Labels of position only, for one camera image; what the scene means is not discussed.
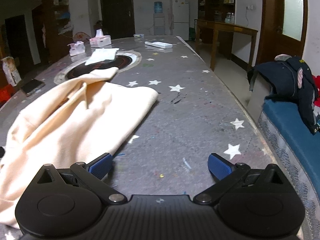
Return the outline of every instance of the pink ear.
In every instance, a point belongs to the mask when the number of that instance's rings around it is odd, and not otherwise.
[[[302,88],[303,69],[298,70],[298,88]]]

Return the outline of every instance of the white refrigerator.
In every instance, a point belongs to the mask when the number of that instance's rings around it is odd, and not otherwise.
[[[189,1],[171,0],[172,25],[171,35],[189,40]]]

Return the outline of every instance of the paper sheet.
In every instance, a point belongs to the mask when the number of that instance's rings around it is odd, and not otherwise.
[[[104,60],[114,60],[116,58],[116,53],[119,48],[112,48],[112,49],[96,49],[91,57],[85,62],[85,65],[94,64],[97,62],[101,62]]]

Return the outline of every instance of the wooden table leg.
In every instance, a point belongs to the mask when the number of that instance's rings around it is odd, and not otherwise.
[[[200,39],[200,27],[197,25],[197,32],[196,32],[196,53],[199,54],[199,39]]]
[[[218,34],[219,34],[219,30],[214,29],[213,30],[213,40],[212,40],[211,63],[210,63],[210,68],[212,70],[214,70],[214,67],[216,66]]]
[[[252,68],[252,62],[253,62],[253,56],[254,56],[254,49],[256,47],[256,39],[257,39],[257,35],[253,35],[251,36],[251,48],[250,48],[250,57],[249,57],[249,63],[248,63],[248,69],[247,71],[249,71]]]

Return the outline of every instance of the beige cloth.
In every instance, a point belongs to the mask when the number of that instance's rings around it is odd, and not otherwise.
[[[66,81],[20,112],[0,163],[0,223],[19,228],[16,204],[42,165],[68,168],[114,154],[141,122],[158,93],[103,82],[117,70],[94,70]]]

